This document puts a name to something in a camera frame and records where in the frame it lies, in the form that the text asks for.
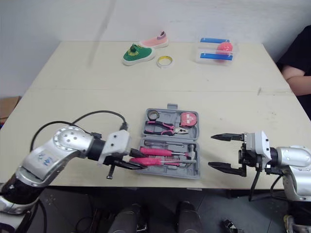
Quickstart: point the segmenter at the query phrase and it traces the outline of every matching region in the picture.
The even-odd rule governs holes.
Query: green shoe
[[[123,63],[132,66],[138,62],[146,62],[153,59],[156,55],[154,48],[144,48],[133,44],[123,56]]]

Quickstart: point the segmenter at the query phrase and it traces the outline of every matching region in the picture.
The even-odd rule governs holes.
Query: silver robotic arm
[[[108,179],[112,179],[114,166],[143,169],[138,164],[122,160],[123,156],[143,157],[131,149],[126,130],[114,132],[107,141],[86,133],[79,127],[66,126],[55,132],[52,139],[33,150],[18,167],[11,179],[0,187],[0,229],[18,230],[38,197],[74,157],[88,158],[99,164],[111,165]]]
[[[210,162],[209,165],[222,172],[246,176],[246,166],[257,172],[282,175],[286,197],[290,201],[311,201],[311,151],[301,146],[272,148],[263,131],[256,133],[224,133],[214,139],[242,141],[239,151],[239,169],[230,164]]]
[[[270,188],[270,194],[272,198],[288,202],[287,232],[311,232],[311,151],[309,149],[302,146],[270,147],[269,139],[263,131],[242,134],[224,133],[214,135],[212,138],[223,141],[237,140],[243,143],[239,150],[239,164],[242,167],[232,168],[231,164],[210,162],[208,164],[211,167],[243,177],[246,177],[247,166],[254,167],[257,174],[250,190],[250,201],[262,171],[266,174],[279,175]],[[281,177],[286,198],[273,195],[273,188]]]

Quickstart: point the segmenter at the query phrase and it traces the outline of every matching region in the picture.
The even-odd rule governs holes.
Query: plastic container
[[[171,150],[177,153],[186,153],[189,152],[189,147],[191,144],[194,145],[195,151],[195,164],[183,164],[180,163],[179,166],[172,166],[170,164],[164,164],[161,166],[149,166],[143,170],[137,170],[138,173],[141,174],[152,174],[159,176],[170,176],[177,178],[185,178],[185,179],[199,179],[200,178],[200,149],[199,145],[195,142],[199,136],[199,115],[194,111],[182,111],[177,109],[177,104],[168,104],[167,109],[147,109],[145,122],[143,127],[143,138],[140,141],[140,147],[152,148],[152,149],[166,149]],[[159,118],[157,121],[161,121],[164,123],[174,124],[175,127],[180,127],[180,116],[184,112],[194,113],[197,118],[197,122],[194,126],[183,128],[188,129],[188,134],[174,134],[173,136],[168,135],[153,135],[153,134],[145,134],[145,130],[151,130],[155,132],[164,131],[165,129],[154,126],[147,125],[146,121],[148,121],[147,113],[150,110],[156,110],[159,113]],[[178,156],[168,156],[163,158],[163,156],[149,156],[154,158],[162,158],[166,159],[180,159],[186,160],[187,157],[184,155]]]
[[[229,65],[237,51],[237,44],[229,39],[199,37],[196,43],[195,60],[198,63]]]

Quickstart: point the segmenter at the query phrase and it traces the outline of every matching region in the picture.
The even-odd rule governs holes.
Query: person
[[[297,36],[277,66],[311,120],[311,25]]]

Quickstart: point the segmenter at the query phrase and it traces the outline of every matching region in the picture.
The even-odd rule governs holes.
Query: table surface
[[[0,182],[5,182],[29,153],[36,130],[53,120],[73,121],[95,110],[112,110],[125,116],[138,147],[147,108],[166,108],[177,103],[180,110],[200,116],[201,179],[186,180],[137,174],[116,168],[107,180],[107,166],[75,158],[52,182],[68,186],[139,186],[250,188],[255,170],[247,178],[210,168],[212,161],[238,167],[240,142],[223,142],[210,137],[217,133],[264,130],[270,146],[304,145],[311,148],[311,124],[261,44],[239,44],[230,66],[198,64],[193,60],[194,44],[171,43],[157,50],[157,57],[169,55],[175,63],[168,69],[156,60],[126,67],[121,57],[131,42],[62,42],[45,64],[0,131]],[[80,122],[87,131],[105,139],[118,130],[117,117],[98,114]],[[50,126],[35,146],[51,138],[60,125]],[[270,188],[274,175],[261,175],[257,188]]]

